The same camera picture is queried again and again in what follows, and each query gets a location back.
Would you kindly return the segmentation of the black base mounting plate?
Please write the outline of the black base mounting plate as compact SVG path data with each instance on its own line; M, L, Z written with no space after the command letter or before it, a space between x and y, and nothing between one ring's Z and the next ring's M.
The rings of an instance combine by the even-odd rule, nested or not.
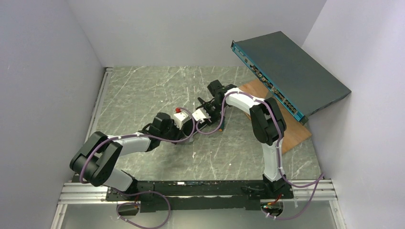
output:
M232 209L260 210L266 200L293 199L291 185L284 181L189 180L138 181L136 188L120 194L109 188L106 201L134 201L140 212Z

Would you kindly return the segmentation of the green handled screwdriver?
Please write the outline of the green handled screwdriver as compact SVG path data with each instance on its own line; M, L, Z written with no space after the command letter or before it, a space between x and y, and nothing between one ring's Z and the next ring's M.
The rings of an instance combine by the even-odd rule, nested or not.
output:
M224 126L225 126L225 118L222 120L222 123L220 125L219 131L222 132L224 130Z

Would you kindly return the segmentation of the dark teal network switch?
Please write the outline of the dark teal network switch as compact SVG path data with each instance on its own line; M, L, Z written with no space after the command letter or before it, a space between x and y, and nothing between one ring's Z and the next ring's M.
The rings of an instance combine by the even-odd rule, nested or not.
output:
M351 90L281 31L232 41L232 51L302 125Z

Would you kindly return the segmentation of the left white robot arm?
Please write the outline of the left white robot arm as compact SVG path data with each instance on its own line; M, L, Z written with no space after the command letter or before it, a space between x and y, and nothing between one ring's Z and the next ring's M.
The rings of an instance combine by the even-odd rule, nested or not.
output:
M139 191L138 180L115 168L118 158L152 151L162 141L173 144L187 142L195 133L195 125L193 116L182 110L174 115L157 113L151 123L129 135L113 136L96 131L78 150L69 167L79 175L83 184L107 186L125 195L135 194Z

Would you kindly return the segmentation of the wooden board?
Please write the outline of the wooden board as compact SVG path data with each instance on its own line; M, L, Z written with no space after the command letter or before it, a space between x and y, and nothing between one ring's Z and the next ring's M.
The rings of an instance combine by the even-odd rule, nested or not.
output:
M280 111L286 121L287 128L284 132L285 136L282 143L282 154L298 146L300 143L304 142L307 138L311 137L310 131L299 123L291 113L278 101L276 97L258 80L252 80L239 86L241 91L249 93L255 97L259 98L269 98L273 97L280 108Z

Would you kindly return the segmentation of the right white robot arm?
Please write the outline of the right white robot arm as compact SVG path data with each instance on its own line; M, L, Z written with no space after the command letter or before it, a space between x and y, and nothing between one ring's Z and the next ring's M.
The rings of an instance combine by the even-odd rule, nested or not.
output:
M250 115L255 138L261 143L264 158L263 181L258 187L242 186L241 191L250 197L293 198L291 185L286 181L282 167L281 146L287 124L275 99L255 97L233 84L223 86L218 80L208 85L213 96L210 101L198 98L200 106L193 113L196 131L200 127L218 123L216 130L224 127L227 107L233 106Z

